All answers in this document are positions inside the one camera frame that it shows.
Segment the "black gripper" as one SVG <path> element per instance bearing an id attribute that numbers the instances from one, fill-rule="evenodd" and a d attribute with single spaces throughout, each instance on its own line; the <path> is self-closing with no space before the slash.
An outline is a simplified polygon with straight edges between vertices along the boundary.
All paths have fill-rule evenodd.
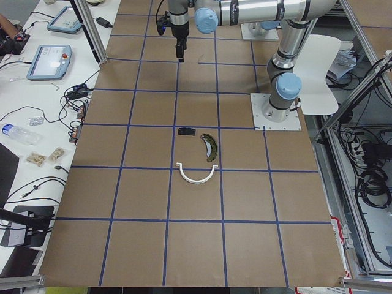
<path id="1" fill-rule="evenodd" d="M 173 36 L 177 39 L 176 57 L 184 62 L 184 52 L 187 49 L 188 24 L 173 25 Z"/>

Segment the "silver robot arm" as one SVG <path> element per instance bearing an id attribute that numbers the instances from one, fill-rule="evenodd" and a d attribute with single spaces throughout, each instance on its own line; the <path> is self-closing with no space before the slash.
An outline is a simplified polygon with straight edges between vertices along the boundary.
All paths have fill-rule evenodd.
<path id="1" fill-rule="evenodd" d="M 277 42 L 279 40 L 277 33 L 279 25 L 278 21 L 243 23 L 241 24 L 242 38 L 244 40 Z"/>
<path id="2" fill-rule="evenodd" d="M 195 25 L 202 34 L 210 34 L 218 26 L 278 21 L 282 25 L 282 38 L 268 63 L 271 94 L 262 112 L 269 121 L 280 123 L 287 119 L 290 107 L 301 91 L 301 80 L 293 73 L 293 68 L 307 41 L 310 23 L 334 5 L 334 1 L 169 1 L 168 11 L 162 17 L 156 17 L 156 25 L 159 35 L 171 28 L 176 38 L 176 57 L 183 62 L 191 7 L 195 10 Z"/>

